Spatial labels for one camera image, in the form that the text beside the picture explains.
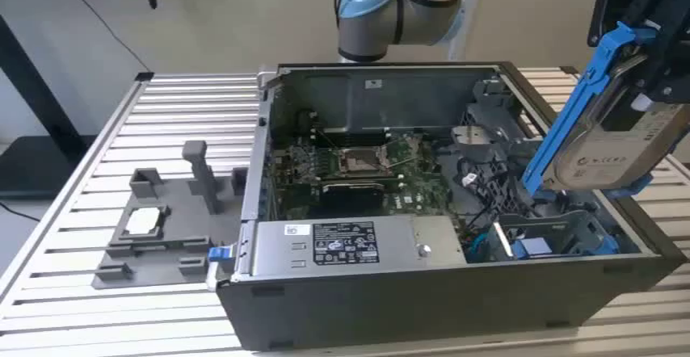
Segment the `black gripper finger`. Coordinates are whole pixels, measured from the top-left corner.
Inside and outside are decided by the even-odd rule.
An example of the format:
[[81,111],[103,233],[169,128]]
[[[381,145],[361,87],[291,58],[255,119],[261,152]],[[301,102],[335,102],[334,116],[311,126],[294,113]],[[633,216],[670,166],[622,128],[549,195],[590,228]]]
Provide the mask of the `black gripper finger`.
[[648,56],[632,56],[617,61],[609,68],[609,84],[600,125],[605,132],[630,131],[642,113],[632,107],[641,88],[637,86],[637,71]]

